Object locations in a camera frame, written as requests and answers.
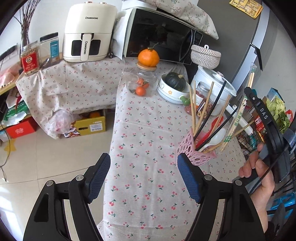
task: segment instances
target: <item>wooden jar lid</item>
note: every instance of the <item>wooden jar lid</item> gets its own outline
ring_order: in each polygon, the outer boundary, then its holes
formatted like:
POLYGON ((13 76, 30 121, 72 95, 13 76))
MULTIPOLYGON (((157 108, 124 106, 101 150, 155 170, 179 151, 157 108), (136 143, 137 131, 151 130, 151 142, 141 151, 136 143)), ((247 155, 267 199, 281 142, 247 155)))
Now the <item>wooden jar lid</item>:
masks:
POLYGON ((140 62, 137 63, 137 67, 141 70, 145 70, 145 71, 149 71, 149 72, 154 72, 155 70, 157 70, 156 66, 148 67, 148 66, 141 64, 140 62))

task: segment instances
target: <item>black chopstick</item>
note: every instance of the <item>black chopstick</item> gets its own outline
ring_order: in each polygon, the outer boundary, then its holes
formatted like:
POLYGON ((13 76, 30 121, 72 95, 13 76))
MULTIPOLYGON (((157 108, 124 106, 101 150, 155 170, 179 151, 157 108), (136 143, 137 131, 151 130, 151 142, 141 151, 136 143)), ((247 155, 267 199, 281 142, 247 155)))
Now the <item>black chopstick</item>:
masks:
POLYGON ((217 130, 215 130, 205 141, 204 143, 202 143, 198 148, 196 148, 195 150, 198 151, 200 150, 209 140, 211 140, 214 135, 216 135, 218 133, 219 130, 221 130, 223 128, 223 126, 225 126, 225 124, 227 123, 227 121, 230 120, 230 118, 234 115, 235 112, 237 112, 239 107, 237 107, 232 113, 231 115, 222 123, 222 125, 220 125, 217 130))
POLYGON ((193 137, 193 141, 196 140, 196 138, 198 137, 198 135, 200 134, 200 132, 201 132, 202 129, 204 128, 204 126, 205 126, 207 120, 209 119, 210 115, 212 114, 213 110, 215 109, 216 104, 218 103, 218 100, 220 99, 220 96, 221 96, 221 94, 222 94, 222 92, 223 92, 223 90, 224 90, 224 87, 225 87, 226 83, 227 83, 227 81, 224 81, 224 83, 223 83, 223 85, 222 85, 222 88, 221 88, 221 90, 220 90, 220 92, 219 92, 219 94, 218 94, 218 96, 217 96, 217 98, 216 98, 216 100, 215 100, 215 102, 214 102, 214 104, 213 104, 213 106, 212 106, 210 112, 207 114, 206 119, 204 120, 204 122, 202 123, 202 125, 200 126, 200 128, 198 129, 196 135, 193 137))

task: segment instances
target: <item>white spoon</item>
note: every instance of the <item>white spoon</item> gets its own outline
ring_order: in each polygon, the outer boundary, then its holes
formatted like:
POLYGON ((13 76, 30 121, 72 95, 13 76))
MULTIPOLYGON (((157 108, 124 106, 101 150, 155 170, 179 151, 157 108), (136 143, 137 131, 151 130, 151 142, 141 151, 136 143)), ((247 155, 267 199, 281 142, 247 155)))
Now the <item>white spoon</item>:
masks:
POLYGON ((224 136, 225 136, 226 130, 224 128, 222 128, 221 130, 219 130, 217 132, 216 135, 213 136, 213 138, 210 140, 209 143, 205 144, 200 150, 198 150, 199 152, 202 152, 205 148, 209 147, 209 146, 214 146, 219 144, 224 136))

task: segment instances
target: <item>wooden chopstick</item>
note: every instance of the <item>wooden chopstick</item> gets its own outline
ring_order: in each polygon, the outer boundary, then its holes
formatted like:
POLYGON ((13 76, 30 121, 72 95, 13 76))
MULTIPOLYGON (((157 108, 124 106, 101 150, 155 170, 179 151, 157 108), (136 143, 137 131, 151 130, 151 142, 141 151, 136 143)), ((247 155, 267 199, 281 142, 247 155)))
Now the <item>wooden chopstick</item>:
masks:
POLYGON ((197 123, 197 125, 196 125, 196 127, 195 127, 195 132, 194 132, 194 135, 193 135, 193 136, 196 135, 196 133, 198 132, 198 129, 200 128, 200 125, 201 125, 201 123, 202 123, 202 119, 203 119, 203 117, 204 117, 204 115, 205 115, 205 111, 206 111, 206 109, 207 109, 207 105, 208 105, 208 103, 209 103, 210 96, 211 96, 211 94, 212 94, 213 86, 214 86, 214 82, 212 82, 212 84, 211 84, 210 91, 209 91, 209 93, 208 93, 208 95, 207 95, 207 100, 206 100, 205 105, 204 105, 203 110, 202 110, 202 115, 200 116, 200 119, 198 120, 198 123, 197 123))
POLYGON ((217 128, 217 126, 218 126, 218 124, 219 124, 219 122, 220 122, 220 120, 221 120, 221 118, 222 118, 222 116, 223 116, 223 114, 224 114, 224 112, 225 112, 225 110, 226 110, 226 107, 227 107, 227 105, 228 105, 228 103, 229 103, 230 97, 231 97, 231 95, 228 95, 228 96, 227 96, 226 102, 225 102, 225 104, 224 104, 224 106, 223 106, 223 108, 222 108, 222 110, 221 110, 221 112, 220 112, 219 118, 218 118, 218 120, 216 121, 216 124, 214 125, 214 128, 212 129, 210 135, 216 130, 216 128, 217 128))
POLYGON ((194 115, 193 115, 194 107, 193 107, 193 101, 192 101, 191 87, 189 88, 189 95, 190 95, 190 105, 191 105, 192 132, 194 133, 195 132, 195 119, 194 119, 194 115))
MULTIPOLYGON (((234 137, 236 137, 237 135, 239 135, 241 132, 243 132, 247 127, 249 127, 249 126, 252 125, 253 123, 254 123, 254 121, 251 121, 251 122, 250 122, 249 124, 247 124, 244 128, 241 128, 239 131, 237 131, 236 133, 234 133, 234 135, 231 137, 231 139, 234 138, 234 137)), ((219 146, 221 146, 223 143, 224 143, 224 142, 221 141, 219 144, 214 145, 214 146, 208 148, 207 150, 203 151, 202 153, 209 153, 209 152, 215 150, 216 148, 218 148, 219 146)))
POLYGON ((193 107, 194 107, 194 128, 196 125, 196 85, 195 85, 195 80, 193 80, 193 107))
MULTIPOLYGON (((252 88, 252 84, 253 84, 253 80, 254 80, 254 75, 255 75, 254 72, 251 72, 250 73, 250 78, 249 78, 247 87, 252 88)), ((236 129, 239 121, 240 121, 240 118, 242 117, 242 114, 244 112, 245 105, 243 105, 243 103, 246 103, 246 102, 247 102, 247 97, 245 95, 244 98, 243 98, 243 101, 241 103, 241 106, 238 109, 237 116, 233 119, 233 121, 231 123, 231 127, 229 129, 228 135, 225 138, 224 143, 223 143, 223 145, 221 147, 221 150, 220 150, 221 152, 224 151, 225 147, 228 145, 228 142, 230 141, 231 136, 233 135, 233 133, 234 133, 234 131, 235 131, 235 129, 236 129)))

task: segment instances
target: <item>green bag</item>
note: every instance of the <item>green bag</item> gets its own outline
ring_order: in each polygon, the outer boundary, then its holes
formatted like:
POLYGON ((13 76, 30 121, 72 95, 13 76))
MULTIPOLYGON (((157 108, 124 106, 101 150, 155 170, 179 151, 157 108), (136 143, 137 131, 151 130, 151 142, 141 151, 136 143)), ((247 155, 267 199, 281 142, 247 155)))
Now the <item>green bag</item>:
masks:
POLYGON ((17 106, 17 111, 15 111, 15 106, 10 108, 7 113, 5 114, 3 120, 4 121, 8 121, 11 117, 13 117, 15 114, 18 114, 20 112, 26 112, 27 115, 30 114, 29 108, 26 105, 26 103, 24 101, 21 101, 18 106, 17 106))

